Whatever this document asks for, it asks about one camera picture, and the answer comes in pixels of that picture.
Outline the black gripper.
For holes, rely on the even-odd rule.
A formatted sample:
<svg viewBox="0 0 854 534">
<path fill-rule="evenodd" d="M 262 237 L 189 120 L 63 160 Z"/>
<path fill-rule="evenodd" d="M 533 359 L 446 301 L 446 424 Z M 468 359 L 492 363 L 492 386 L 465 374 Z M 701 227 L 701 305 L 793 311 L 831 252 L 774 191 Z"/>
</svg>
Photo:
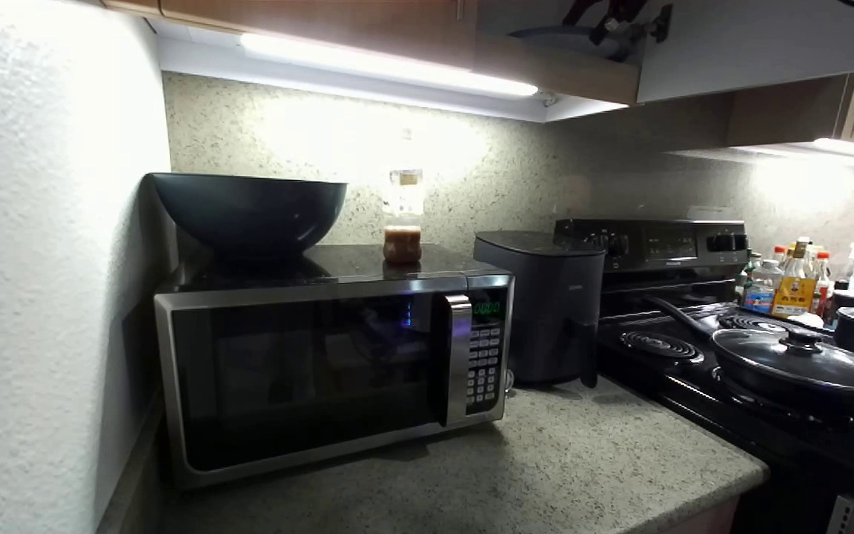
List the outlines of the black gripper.
<svg viewBox="0 0 854 534">
<path fill-rule="evenodd" d="M 572 0 L 560 27 L 576 27 L 602 0 Z M 642 12 L 651 0 L 608 0 L 608 12 L 588 33 L 599 55 L 611 62 L 627 62 L 646 40 L 662 46 L 670 37 L 673 7 L 662 7 L 651 21 Z"/>
</svg>

